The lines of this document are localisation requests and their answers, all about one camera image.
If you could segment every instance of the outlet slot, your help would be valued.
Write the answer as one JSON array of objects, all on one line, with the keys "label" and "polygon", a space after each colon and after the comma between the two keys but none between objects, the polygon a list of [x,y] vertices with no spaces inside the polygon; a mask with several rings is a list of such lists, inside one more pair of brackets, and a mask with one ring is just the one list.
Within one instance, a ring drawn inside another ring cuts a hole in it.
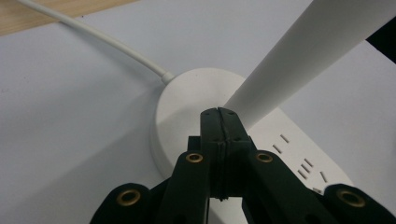
[{"label": "outlet slot", "polygon": [[306,168],[306,166],[304,166],[303,164],[301,164],[301,167],[303,167],[303,169],[305,169],[307,173],[309,173],[309,174],[311,173],[311,171],[308,170],[308,168]]},{"label": "outlet slot", "polygon": [[303,174],[303,172],[301,171],[301,170],[298,170],[297,171],[299,174],[300,174],[300,176],[302,176],[304,179],[307,179],[308,177],[306,177],[306,175],[305,174]]},{"label": "outlet slot", "polygon": [[310,167],[314,167],[314,165],[313,165],[307,158],[305,158],[304,161],[305,161]]},{"label": "outlet slot", "polygon": [[324,182],[327,183],[327,178],[326,178],[326,176],[323,174],[323,172],[320,171],[320,175],[322,176]]},{"label": "outlet slot", "polygon": [[277,152],[279,152],[279,154],[282,154],[282,150],[280,150],[279,147],[277,147],[276,145],[273,145],[273,148],[274,148]]},{"label": "outlet slot", "polygon": [[281,134],[280,137],[285,140],[285,142],[288,144],[290,141],[287,137],[285,137],[285,135]]}]

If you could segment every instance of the power cord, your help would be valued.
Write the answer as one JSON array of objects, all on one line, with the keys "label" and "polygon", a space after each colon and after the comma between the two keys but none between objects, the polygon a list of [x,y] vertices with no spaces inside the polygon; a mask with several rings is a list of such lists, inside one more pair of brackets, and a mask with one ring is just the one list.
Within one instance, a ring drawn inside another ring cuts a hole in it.
[{"label": "power cord", "polygon": [[54,19],[57,19],[75,29],[78,29],[80,31],[86,32],[90,35],[93,35],[94,37],[104,41],[108,45],[114,47],[115,49],[120,50],[121,52],[125,53],[126,55],[130,56],[131,58],[137,60],[138,62],[142,63],[145,65],[148,69],[156,73],[162,80],[162,82],[167,85],[175,76],[161,68],[158,64],[155,62],[151,61],[150,59],[144,57],[141,55],[139,52],[135,51],[134,49],[129,48],[125,44],[121,43],[119,40],[115,39],[114,37],[111,37],[110,35],[106,35],[101,31],[98,31],[94,29],[93,27],[85,24],[82,21],[75,20],[69,16],[64,15],[61,12],[55,11],[51,8],[48,7],[43,7],[39,5],[36,2],[30,1],[30,0],[17,0],[21,4],[23,4],[26,7],[29,7],[35,11],[38,11],[40,13],[43,13],[47,16],[50,16]]}]

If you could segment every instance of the power outlet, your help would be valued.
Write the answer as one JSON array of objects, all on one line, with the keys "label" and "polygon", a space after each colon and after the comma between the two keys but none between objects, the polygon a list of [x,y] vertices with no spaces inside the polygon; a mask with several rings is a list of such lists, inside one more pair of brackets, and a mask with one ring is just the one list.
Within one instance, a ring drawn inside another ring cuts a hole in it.
[{"label": "power outlet", "polygon": [[352,185],[341,168],[279,108],[247,133],[258,149],[274,152],[317,193],[337,183]]}]

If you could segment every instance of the white table surface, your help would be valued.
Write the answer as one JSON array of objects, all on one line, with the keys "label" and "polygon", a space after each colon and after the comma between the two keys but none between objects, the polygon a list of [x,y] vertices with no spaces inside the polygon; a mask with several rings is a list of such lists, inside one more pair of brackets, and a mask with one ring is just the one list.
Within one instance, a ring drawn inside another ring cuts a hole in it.
[{"label": "white table surface", "polygon": [[[175,74],[248,76],[310,1],[150,1],[78,18]],[[362,42],[281,108],[396,214],[396,65]],[[116,186],[163,179],[147,68],[63,24],[0,37],[1,223],[88,223]]]}]

